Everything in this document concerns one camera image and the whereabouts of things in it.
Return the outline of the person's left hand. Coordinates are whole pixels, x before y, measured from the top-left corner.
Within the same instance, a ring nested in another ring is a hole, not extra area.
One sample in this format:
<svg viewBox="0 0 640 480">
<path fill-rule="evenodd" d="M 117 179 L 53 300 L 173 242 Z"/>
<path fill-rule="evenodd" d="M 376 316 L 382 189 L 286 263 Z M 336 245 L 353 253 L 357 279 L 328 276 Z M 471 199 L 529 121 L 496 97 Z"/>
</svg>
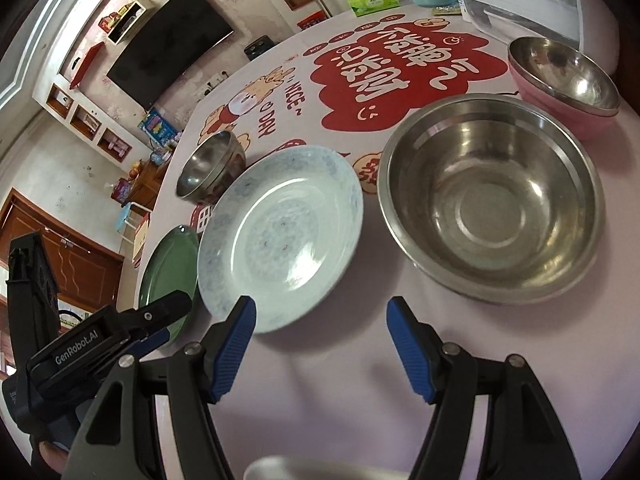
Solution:
<svg viewBox="0 0 640 480">
<path fill-rule="evenodd" d="M 38 448 L 44 462 L 57 474 L 62 474 L 68 459 L 68 452 L 47 441 L 39 442 Z"/>
</svg>

